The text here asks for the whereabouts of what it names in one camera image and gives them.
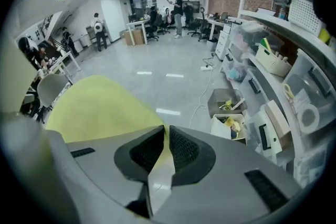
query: power strip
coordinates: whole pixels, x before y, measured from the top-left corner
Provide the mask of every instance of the power strip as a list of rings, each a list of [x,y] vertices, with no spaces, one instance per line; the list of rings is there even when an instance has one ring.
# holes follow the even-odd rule
[[[211,71],[211,70],[213,70],[213,67],[212,66],[201,67],[201,70],[202,71]]]

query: white cable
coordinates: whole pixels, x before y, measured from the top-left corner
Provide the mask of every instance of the white cable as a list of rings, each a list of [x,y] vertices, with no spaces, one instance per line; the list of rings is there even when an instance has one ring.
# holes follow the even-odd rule
[[[201,99],[202,99],[203,95],[206,93],[206,91],[208,90],[208,87],[209,87],[209,84],[210,84],[210,81],[211,81],[211,74],[212,74],[212,71],[215,70],[216,67],[217,67],[218,65],[216,65],[214,69],[211,69],[211,70],[210,70],[210,75],[209,75],[209,81],[208,81],[208,84],[206,85],[206,88],[205,88],[204,92],[203,92],[203,93],[201,94],[201,96],[199,97],[199,105],[198,105],[198,107],[196,107],[196,109],[195,109],[195,111],[194,111],[194,113],[193,113],[193,115],[192,115],[192,117],[191,117],[191,119],[190,119],[189,127],[188,127],[188,128],[190,128],[190,126],[191,126],[191,122],[193,121],[193,118],[194,118],[194,116],[195,116],[196,111],[197,111],[199,108],[201,108],[201,109],[206,109],[206,106],[203,105],[203,104],[201,104]]]

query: gray floor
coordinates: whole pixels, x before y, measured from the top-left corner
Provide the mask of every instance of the gray floor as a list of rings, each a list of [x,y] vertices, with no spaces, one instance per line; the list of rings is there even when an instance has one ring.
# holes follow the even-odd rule
[[[122,40],[109,45],[107,50],[94,52],[91,48],[81,52],[77,61],[82,71],[77,71],[73,63],[68,65],[74,82],[94,74],[107,76],[120,83],[153,110],[164,109],[171,115],[159,113],[166,124],[188,127],[199,98],[209,81],[209,71],[201,71],[203,58],[211,57],[206,41],[198,42],[197,37],[186,35],[174,39],[174,31],[160,35],[159,41],[150,39],[148,45],[128,46]],[[224,74],[220,73],[221,62],[211,60],[216,69],[212,71],[208,90],[201,104],[206,109],[198,109],[191,124],[192,129],[210,132],[210,117],[207,101],[215,88],[228,88]],[[166,77],[179,74],[184,77]]]

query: white chair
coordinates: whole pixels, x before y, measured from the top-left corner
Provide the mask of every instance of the white chair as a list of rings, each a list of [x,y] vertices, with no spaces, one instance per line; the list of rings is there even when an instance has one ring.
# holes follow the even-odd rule
[[[46,75],[37,86],[37,94],[41,104],[50,109],[60,93],[65,92],[64,89],[67,85],[69,88],[72,84],[64,75]]]

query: desk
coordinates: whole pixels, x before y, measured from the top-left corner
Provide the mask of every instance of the desk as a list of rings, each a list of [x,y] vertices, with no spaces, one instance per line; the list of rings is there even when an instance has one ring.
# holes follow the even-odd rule
[[[211,39],[213,38],[213,36],[214,36],[215,25],[224,27],[224,23],[217,22],[217,21],[215,21],[215,20],[211,20],[211,19],[206,19],[206,21],[207,21],[209,24],[211,24],[211,32],[210,32],[210,36],[209,36],[209,39],[211,40]]]
[[[149,19],[139,20],[137,22],[126,24],[126,26],[128,27],[128,31],[130,32],[130,36],[131,36],[131,39],[132,39],[133,46],[135,46],[135,41],[134,41],[133,33],[132,33],[132,30],[131,30],[131,26],[141,25],[142,31],[143,31],[143,38],[145,39],[145,44],[147,45],[147,36],[146,36],[145,24],[148,23],[148,22],[149,22]]]
[[[70,71],[68,70],[68,68],[65,66],[65,64],[63,63],[64,59],[67,58],[68,56],[70,56],[70,58],[72,59],[72,61],[74,62],[75,66],[77,67],[78,71],[81,70],[81,68],[79,67],[79,65],[77,64],[75,58],[72,56],[71,52],[67,52],[65,55],[63,55],[62,57],[59,57],[57,59],[57,61],[53,64],[52,67],[49,68],[49,73],[54,73],[54,71],[56,71],[57,69],[59,69],[59,71],[63,74],[65,74],[65,72],[63,71],[62,67],[69,73],[69,75],[71,76]]]

